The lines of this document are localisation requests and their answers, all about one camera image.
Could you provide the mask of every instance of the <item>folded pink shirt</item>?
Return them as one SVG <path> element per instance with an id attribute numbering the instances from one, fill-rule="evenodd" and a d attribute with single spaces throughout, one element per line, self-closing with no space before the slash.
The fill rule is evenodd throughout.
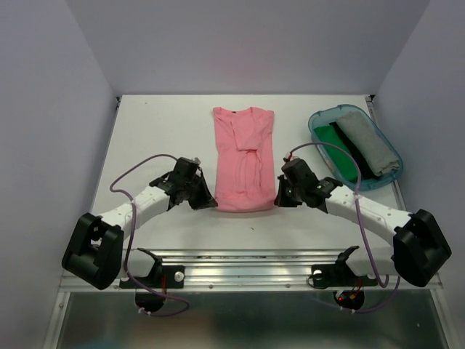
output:
<path id="1" fill-rule="evenodd" d="M 252 212 L 273 208 L 276 189 L 271 134 L 275 114 L 255 107 L 237 112 L 214 108 L 213 112 L 218 210 Z"/>

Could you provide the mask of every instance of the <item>white wall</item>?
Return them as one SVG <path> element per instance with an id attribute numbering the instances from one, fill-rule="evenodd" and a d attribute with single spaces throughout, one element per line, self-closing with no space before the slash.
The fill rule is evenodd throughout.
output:
<path id="1" fill-rule="evenodd" d="M 123 93 L 374 93 L 428 0 L 67 0 Z"/>
<path id="2" fill-rule="evenodd" d="M 407 207 L 433 212 L 452 248 L 440 275 L 463 336 L 464 18 L 465 1 L 432 0 L 375 98 L 383 131 L 405 162 Z"/>
<path id="3" fill-rule="evenodd" d="M 0 33 L 0 347 L 38 348 L 116 104 L 64 0 L 3 0 Z"/>

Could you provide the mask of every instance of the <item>folded gray towel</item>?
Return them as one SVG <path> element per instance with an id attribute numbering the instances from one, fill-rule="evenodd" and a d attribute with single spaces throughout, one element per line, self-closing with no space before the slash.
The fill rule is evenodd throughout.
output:
<path id="1" fill-rule="evenodd" d="M 399 169 L 399 159 L 373 131 L 360 111 L 353 111 L 336 123 L 362 153 L 371 171 L 377 176 Z"/>

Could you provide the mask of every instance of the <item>black clamp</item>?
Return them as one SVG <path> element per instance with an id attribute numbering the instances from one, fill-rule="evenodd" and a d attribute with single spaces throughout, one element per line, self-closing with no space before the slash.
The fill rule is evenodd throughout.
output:
<path id="1" fill-rule="evenodd" d="M 340 253 L 334 264 L 312 265 L 312 275 L 307 279 L 309 286 L 315 289 L 349 287 L 354 286 L 360 279 L 364 286 L 376 286 L 376 280 L 367 276 L 356 276 L 346 264 L 349 256 L 358 248 L 359 246 L 351 246 Z"/>

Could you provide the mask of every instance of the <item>blue plastic tray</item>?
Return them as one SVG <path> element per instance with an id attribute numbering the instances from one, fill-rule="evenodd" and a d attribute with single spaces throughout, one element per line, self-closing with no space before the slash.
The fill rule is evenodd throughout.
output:
<path id="1" fill-rule="evenodd" d="M 359 107 L 356 107 L 355 105 L 350 105 L 350 104 L 341 104 L 335 108 L 327 109 L 325 111 L 318 111 L 314 113 L 312 116 L 310 116 L 310 119 L 308 121 L 308 128 L 310 130 L 310 133 L 312 134 L 312 140 L 314 142 L 320 142 L 320 139 L 318 138 L 318 136 L 316 135 L 314 131 L 317 127 L 328 126 L 331 122 L 335 122 L 338 118 L 350 113 L 351 111 L 360 111 L 362 115 L 365 117 L 365 119 L 367 120 L 367 122 L 370 124 L 370 126 L 373 128 L 374 132 L 387 144 L 387 146 L 394 152 L 396 157 L 399 158 L 399 165 L 400 165 L 399 169 L 393 170 L 389 174 L 384 174 L 378 179 L 362 180 L 360 183 L 360 190 L 364 190 L 364 191 L 384 187 L 385 185 L 388 185 L 392 181 L 399 178 L 399 176 L 402 174 L 402 171 L 404 170 L 404 164 L 403 164 L 402 159 L 400 158 L 399 153 L 394 149 L 391 143 L 383 135 L 383 132 L 381 132 L 381 130 L 373 123 L 373 121 L 365 113 L 365 111 L 363 111 Z M 342 175 L 342 173 L 339 171 L 339 169 L 336 167 L 336 165 L 333 163 L 333 161 L 329 157 L 325 148 L 322 145 L 317 145 L 317 148 L 320 151 L 320 154 L 323 157 L 323 160 L 327 163 L 331 172 L 333 172 L 334 177 L 337 180 L 340 180 L 341 182 L 343 182 L 349 188 L 354 190 L 355 183 L 350 182 L 347 178 L 345 178 Z"/>

